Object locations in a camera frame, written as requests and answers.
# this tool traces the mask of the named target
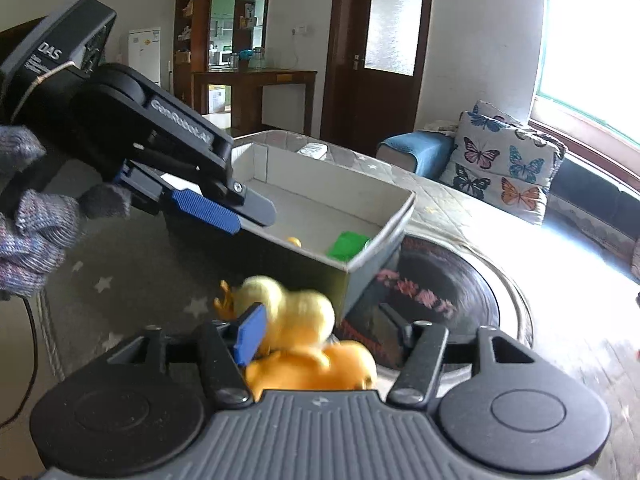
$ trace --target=teal butterfly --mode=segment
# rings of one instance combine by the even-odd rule
[[[469,117],[471,118],[471,124],[473,126],[482,126],[482,129],[488,128],[492,132],[499,132],[502,128],[502,124],[498,121],[494,121],[489,117],[485,117],[484,115],[478,115],[473,112],[467,112]]]
[[[529,164],[524,164],[522,156],[515,146],[509,146],[509,173],[513,178],[522,179],[526,182],[534,184],[536,181],[536,175],[542,170],[542,166],[545,163],[544,158],[535,158]]]
[[[456,176],[453,178],[453,189],[484,200],[484,190],[489,187],[491,180],[488,178],[473,178],[474,176],[473,173],[469,176],[465,168],[456,164]]]

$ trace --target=knitted glove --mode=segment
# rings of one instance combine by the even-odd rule
[[[21,171],[44,154],[26,128],[0,126],[0,173]],[[88,218],[125,218],[130,204],[130,193],[111,184],[92,187],[78,200],[28,190],[15,222],[0,214],[0,290],[18,296],[40,290],[64,261],[65,249],[81,236]]]

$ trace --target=gloved hand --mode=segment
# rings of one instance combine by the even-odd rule
[[[25,127],[0,125],[0,174],[23,171],[45,154]],[[111,184],[92,187],[78,200],[27,190],[14,220],[0,213],[0,290],[31,296],[62,264],[86,219],[127,217],[130,204],[129,191]]]

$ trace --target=gray gripper base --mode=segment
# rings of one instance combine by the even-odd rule
[[[43,480],[78,477],[50,470]],[[492,480],[443,441],[417,412],[377,392],[267,392],[245,410],[220,412],[172,462],[139,480]],[[588,469],[560,476],[597,480]]]

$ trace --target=wooden counter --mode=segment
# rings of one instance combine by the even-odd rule
[[[212,72],[191,74],[191,106],[198,113],[209,113],[209,85],[231,86],[231,127],[243,135],[262,129],[262,87],[271,85],[305,85],[305,126],[303,133],[311,135],[314,111],[316,72],[280,68],[220,68]]]

